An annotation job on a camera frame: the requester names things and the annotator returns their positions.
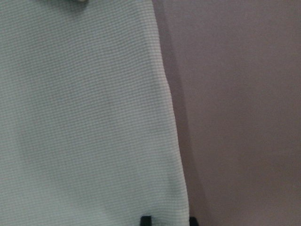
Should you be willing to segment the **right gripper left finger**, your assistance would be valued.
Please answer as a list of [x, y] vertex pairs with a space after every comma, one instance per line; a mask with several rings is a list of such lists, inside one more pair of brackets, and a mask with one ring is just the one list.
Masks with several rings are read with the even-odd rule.
[[140, 226], [152, 226], [152, 217], [151, 216], [142, 216], [140, 218]]

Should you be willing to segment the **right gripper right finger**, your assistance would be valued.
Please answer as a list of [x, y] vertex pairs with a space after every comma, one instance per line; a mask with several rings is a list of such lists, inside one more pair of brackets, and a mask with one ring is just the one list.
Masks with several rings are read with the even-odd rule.
[[190, 226], [199, 226], [198, 220], [195, 217], [189, 218], [189, 224]]

